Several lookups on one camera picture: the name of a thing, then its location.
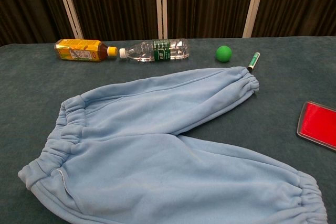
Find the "white bottle cap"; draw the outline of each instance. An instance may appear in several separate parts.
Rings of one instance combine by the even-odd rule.
[[[120,54],[120,59],[126,59],[127,58],[126,51],[125,51],[124,48],[119,49],[119,54]]]

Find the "green ball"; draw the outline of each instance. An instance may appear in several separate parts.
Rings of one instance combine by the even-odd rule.
[[[216,59],[221,62],[227,62],[231,59],[232,50],[227,46],[221,46],[216,51]]]

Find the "dark teal tablecloth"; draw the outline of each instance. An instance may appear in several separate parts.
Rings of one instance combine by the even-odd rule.
[[[119,48],[138,41],[107,42]],[[228,45],[228,63],[215,60]],[[38,157],[62,101],[96,87],[184,70],[246,66],[261,56],[254,75],[260,91],[232,111],[185,135],[245,147],[312,175],[329,223],[336,223],[336,152],[296,135],[305,101],[336,108],[336,37],[190,39],[182,61],[99,63],[62,61],[53,44],[0,48],[0,223],[66,223],[47,210],[17,177]]]

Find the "yellow bottle cap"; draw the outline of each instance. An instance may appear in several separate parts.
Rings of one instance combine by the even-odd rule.
[[[117,47],[108,47],[107,48],[107,55],[109,57],[116,57],[118,55]]]

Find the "orange bottle label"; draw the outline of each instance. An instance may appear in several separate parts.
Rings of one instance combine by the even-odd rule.
[[[54,49],[62,60],[100,61],[98,56],[99,40],[62,39]]]

